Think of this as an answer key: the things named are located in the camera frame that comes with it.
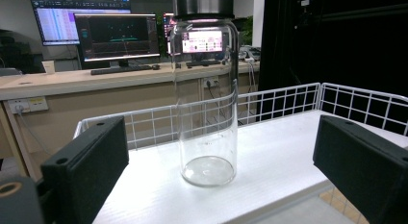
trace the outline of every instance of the jar base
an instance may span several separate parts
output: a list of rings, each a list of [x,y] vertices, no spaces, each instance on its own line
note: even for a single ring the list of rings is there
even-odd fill
[[[199,187],[217,187],[235,177],[232,164],[220,157],[204,156],[188,162],[182,170],[183,178]]]

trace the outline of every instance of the metal lid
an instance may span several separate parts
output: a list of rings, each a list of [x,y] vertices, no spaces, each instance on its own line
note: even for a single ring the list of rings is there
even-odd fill
[[[173,0],[176,19],[234,18],[234,0]]]

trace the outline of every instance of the monitor screen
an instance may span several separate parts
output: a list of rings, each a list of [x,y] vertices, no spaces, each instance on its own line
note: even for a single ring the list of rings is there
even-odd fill
[[[130,13],[130,0],[31,0],[42,45],[79,44],[74,14]]]
[[[183,34],[183,53],[222,51],[222,31],[197,31]]]
[[[77,14],[83,62],[159,57],[155,14]]]
[[[163,13],[163,31],[164,31],[163,37],[165,38],[166,51],[168,52],[168,54],[170,53],[170,33],[175,24],[176,22],[173,19],[173,13],[164,12]]]

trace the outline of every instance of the glass jar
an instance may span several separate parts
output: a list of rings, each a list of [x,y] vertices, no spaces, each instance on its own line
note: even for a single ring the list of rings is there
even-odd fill
[[[239,46],[233,0],[173,0],[173,6],[170,55],[181,174],[196,186],[224,185],[237,173]]]

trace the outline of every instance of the white platform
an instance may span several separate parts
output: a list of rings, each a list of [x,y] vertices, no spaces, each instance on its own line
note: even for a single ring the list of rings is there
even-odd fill
[[[312,160],[321,114],[240,127],[237,177],[223,187],[184,181],[177,143],[130,151],[130,163],[94,223],[305,223],[291,214],[305,209],[315,212],[307,223],[348,223],[315,197],[332,187]],[[408,137],[369,128],[408,145]]]

